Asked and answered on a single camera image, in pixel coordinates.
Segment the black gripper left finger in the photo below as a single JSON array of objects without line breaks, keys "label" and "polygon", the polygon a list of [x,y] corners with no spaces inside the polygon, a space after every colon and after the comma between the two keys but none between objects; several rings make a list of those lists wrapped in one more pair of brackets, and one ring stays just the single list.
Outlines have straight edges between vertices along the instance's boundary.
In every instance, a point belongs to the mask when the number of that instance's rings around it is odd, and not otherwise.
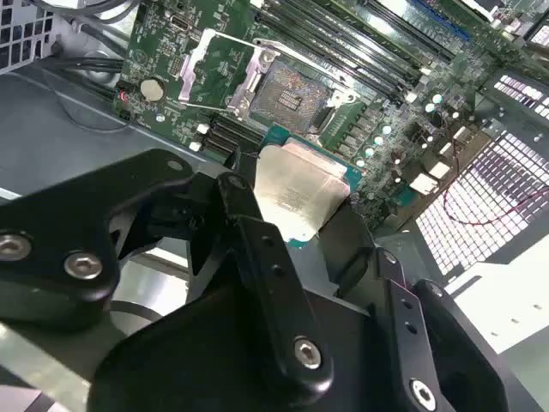
[{"label": "black gripper left finger", "polygon": [[164,238],[191,245],[207,283],[191,303],[235,286],[268,383],[310,406],[334,380],[333,361],[279,229],[239,174],[194,172],[152,149],[1,208],[1,316],[56,330],[97,323],[120,263]]}]

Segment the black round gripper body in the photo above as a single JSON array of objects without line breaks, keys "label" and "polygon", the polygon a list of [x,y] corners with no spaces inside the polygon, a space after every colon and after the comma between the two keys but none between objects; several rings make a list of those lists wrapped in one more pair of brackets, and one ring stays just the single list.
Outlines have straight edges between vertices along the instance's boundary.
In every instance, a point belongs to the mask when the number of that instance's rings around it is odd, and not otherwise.
[{"label": "black round gripper body", "polygon": [[[263,374],[249,315],[233,285],[182,306],[121,341],[100,363],[91,411],[288,411]],[[314,411],[395,411],[390,369],[371,318],[318,294],[309,302],[334,361]]]}]

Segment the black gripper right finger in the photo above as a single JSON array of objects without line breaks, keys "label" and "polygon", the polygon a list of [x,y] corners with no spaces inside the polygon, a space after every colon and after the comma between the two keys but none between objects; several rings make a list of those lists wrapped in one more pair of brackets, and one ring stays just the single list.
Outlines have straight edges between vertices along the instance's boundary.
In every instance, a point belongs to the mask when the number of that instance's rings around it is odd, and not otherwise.
[{"label": "black gripper right finger", "polygon": [[368,314],[374,410],[539,410],[443,288],[406,280],[350,201],[322,226],[320,246],[336,296]]}]

